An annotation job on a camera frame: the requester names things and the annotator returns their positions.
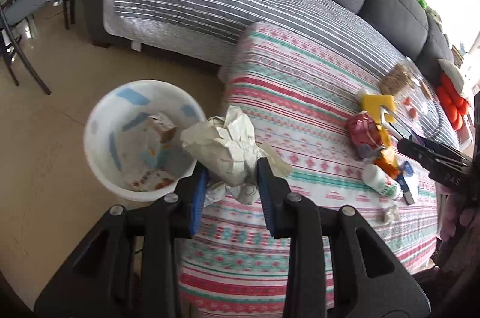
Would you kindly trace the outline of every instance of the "yellow sponge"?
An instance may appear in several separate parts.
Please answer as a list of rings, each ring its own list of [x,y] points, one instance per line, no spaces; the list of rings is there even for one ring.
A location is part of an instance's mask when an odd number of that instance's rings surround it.
[[[364,95],[360,103],[362,110],[370,114],[376,124],[381,124],[380,106],[386,106],[391,111],[395,111],[395,101],[392,95]],[[386,115],[385,120],[390,123],[395,122],[395,118],[391,115]]]

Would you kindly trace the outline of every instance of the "metal bolt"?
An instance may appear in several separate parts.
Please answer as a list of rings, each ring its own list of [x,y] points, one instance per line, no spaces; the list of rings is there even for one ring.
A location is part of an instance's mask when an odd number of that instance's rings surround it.
[[[292,202],[299,202],[302,199],[302,196],[296,192],[289,193],[286,198]]]
[[[347,217],[352,217],[355,215],[356,210],[352,206],[345,206],[342,208],[342,212],[347,216]]]
[[[123,213],[123,206],[116,204],[110,208],[110,214],[112,215],[121,215]]]
[[[165,202],[167,203],[177,203],[179,200],[179,196],[176,193],[170,193],[165,195],[164,197]]]

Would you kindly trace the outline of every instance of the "white bottle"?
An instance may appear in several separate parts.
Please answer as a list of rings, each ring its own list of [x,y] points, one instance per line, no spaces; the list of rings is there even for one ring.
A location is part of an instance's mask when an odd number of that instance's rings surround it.
[[[377,191],[380,196],[399,201],[403,197],[400,184],[377,165],[367,165],[363,170],[363,182]]]

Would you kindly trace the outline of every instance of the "tissue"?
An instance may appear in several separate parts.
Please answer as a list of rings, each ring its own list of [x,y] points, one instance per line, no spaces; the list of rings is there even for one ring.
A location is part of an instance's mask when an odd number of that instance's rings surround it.
[[[268,159],[277,177],[287,177],[292,172],[270,145],[255,143],[254,125],[239,107],[230,106],[224,118],[212,117],[196,123],[181,133],[181,140],[188,153],[225,183],[225,188],[215,186],[215,201],[227,192],[242,204],[258,200],[254,171],[261,157]],[[219,192],[224,192],[220,199]]]

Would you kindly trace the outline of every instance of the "cable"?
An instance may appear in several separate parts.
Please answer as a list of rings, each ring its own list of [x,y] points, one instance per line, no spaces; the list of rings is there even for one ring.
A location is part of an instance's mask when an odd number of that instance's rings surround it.
[[[49,20],[49,19],[52,19],[52,18],[54,18],[54,17],[56,17],[56,16],[59,16],[61,13],[63,13],[63,10],[62,10],[62,11],[60,11],[58,14],[55,14],[55,15],[53,15],[53,16],[49,16],[48,18],[44,18],[43,20]]]

